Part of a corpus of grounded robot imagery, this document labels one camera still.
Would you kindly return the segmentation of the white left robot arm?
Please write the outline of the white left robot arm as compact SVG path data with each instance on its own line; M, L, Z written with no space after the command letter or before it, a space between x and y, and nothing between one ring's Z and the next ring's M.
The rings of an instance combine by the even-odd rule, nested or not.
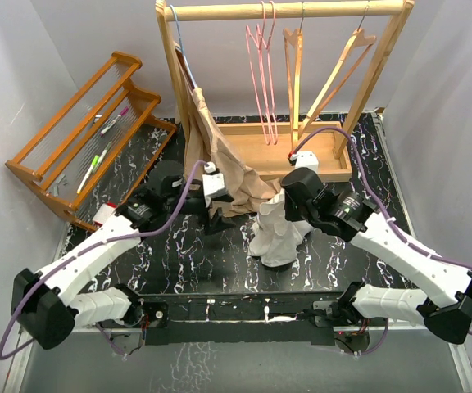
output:
M220 167L199 160L193 170L201 170L202 177L185 178L174 160L158 163L84 242L37 272L19 272L10 323L19 323L45 350L60 345L76 327L107 320L126 327L140 323L143 301L125 284L87 294L82 289L126 251L165 232L179 215L196 215L205 234L232 228L221 210L212 207L216 201L233 201Z

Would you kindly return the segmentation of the beige t shirt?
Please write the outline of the beige t shirt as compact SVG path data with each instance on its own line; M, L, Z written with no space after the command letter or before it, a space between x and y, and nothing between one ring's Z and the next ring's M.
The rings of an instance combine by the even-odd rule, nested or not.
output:
M226 217L256 213L261 204L280 193L279 181L265 181L252 167L245 164L236 146L220 131L207 107L203 92L192 86L192 76L184 64L183 55L175 48L176 60L183 84L180 98L184 104L182 120L188 121L185 133L184 173L189 175L198 160L212 162L224 175L232 203L216 202Z

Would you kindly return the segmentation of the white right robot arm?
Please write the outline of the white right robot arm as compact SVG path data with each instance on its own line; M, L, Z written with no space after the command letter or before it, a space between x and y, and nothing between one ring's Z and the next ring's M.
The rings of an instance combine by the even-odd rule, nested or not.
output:
M373 201L352 190L333 193L311 169L295 169L281 187L286 220L304 220L339 237L415 284L403 290L352 282L327 309L329 318L351 325L371 318L403 320L423 325L449 343L465 342L472 325L472 269L441 261L394 226Z

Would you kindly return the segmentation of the white t shirt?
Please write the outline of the white t shirt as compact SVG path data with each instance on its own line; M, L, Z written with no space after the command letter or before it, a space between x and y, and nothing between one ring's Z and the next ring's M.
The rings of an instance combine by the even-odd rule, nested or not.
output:
M297 247L312 231L312 226L303 220L291 222L285 219L284 190L281 190L260 204L252 231L254 237L247 253L258 257L265 267L277 268L297 258Z

